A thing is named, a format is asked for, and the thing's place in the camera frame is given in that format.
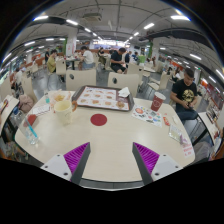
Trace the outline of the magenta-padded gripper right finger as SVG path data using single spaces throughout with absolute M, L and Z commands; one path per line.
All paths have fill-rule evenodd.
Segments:
M 144 185 L 164 178 L 182 167 L 167 154 L 158 154 L 153 150 L 133 143 L 133 155 L 137 162 Z

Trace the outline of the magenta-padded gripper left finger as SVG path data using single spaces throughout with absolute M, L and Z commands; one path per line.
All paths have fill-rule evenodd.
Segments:
M 88 157 L 90 143 L 84 143 L 66 154 L 56 154 L 41 168 L 77 185 L 80 184 Z

